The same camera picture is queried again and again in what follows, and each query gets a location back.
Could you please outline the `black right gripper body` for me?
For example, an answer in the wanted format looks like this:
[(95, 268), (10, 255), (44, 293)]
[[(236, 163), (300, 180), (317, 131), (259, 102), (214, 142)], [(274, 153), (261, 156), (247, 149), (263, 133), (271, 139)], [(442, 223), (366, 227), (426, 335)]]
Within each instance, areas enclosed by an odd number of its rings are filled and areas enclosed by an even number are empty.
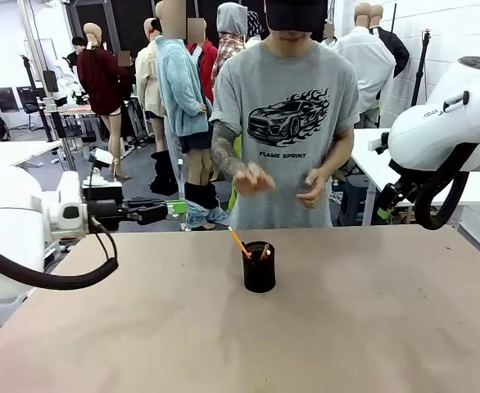
[(416, 195), (419, 190), (419, 173), (414, 169), (406, 169), (401, 167), (394, 160), (390, 160), (389, 167), (400, 175), (399, 179), (394, 183), (398, 184), (401, 189), (402, 186), (416, 186)]

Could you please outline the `person's right hand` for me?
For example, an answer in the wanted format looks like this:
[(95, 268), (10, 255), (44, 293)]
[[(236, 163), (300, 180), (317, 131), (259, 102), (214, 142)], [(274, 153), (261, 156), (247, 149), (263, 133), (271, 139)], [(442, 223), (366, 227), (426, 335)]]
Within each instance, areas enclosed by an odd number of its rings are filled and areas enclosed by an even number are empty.
[(273, 178), (254, 163), (242, 165), (233, 175), (233, 184), (238, 193), (245, 197), (253, 197), (259, 192), (273, 191), (276, 188)]

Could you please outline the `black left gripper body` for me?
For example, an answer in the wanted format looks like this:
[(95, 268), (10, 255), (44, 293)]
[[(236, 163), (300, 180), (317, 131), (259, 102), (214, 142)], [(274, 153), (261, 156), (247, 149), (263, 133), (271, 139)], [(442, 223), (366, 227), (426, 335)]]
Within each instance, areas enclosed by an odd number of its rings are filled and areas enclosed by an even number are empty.
[(133, 220), (125, 200), (89, 200), (87, 201), (87, 212), (89, 223), (92, 223), (94, 219), (100, 224), (107, 220), (116, 223)]

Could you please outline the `person's left hand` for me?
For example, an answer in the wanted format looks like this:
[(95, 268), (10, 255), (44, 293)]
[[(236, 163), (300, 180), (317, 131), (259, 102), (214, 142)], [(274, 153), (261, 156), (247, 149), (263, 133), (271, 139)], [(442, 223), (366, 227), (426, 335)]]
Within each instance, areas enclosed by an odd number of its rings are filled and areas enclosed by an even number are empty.
[(297, 198), (308, 209), (314, 209), (326, 195), (326, 183), (330, 177), (323, 168), (311, 169), (305, 179), (305, 190)]

